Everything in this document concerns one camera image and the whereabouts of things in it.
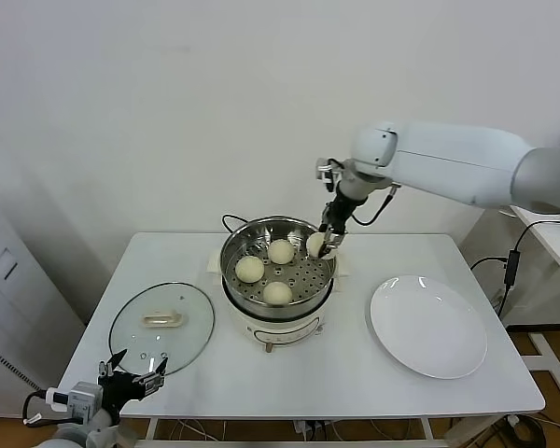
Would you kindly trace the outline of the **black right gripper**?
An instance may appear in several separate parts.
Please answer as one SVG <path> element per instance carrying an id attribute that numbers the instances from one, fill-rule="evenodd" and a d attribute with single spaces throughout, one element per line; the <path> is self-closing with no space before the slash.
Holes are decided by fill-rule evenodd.
<path id="1" fill-rule="evenodd" d="M 341 246 L 345 237 L 346 221 L 356 209 L 357 201 L 343 195 L 336 195 L 327 204 L 320 224 L 320 232 L 323 235 L 320 246 L 321 255 L 327 255 L 328 252 L 333 253 Z"/>

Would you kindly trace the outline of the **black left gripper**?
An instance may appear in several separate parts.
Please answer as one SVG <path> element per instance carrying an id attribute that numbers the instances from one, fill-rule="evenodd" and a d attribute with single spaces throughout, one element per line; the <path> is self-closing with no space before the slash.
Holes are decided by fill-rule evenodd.
<path id="1" fill-rule="evenodd" d="M 140 401 L 145 390 L 159 390 L 164 384 L 168 357 L 164 357 L 158 367 L 144 375 L 115 371 L 127 353 L 123 349 L 108 361 L 101 361 L 98 368 L 98 385 L 103 389 L 103 406 L 124 406 L 131 400 Z"/>

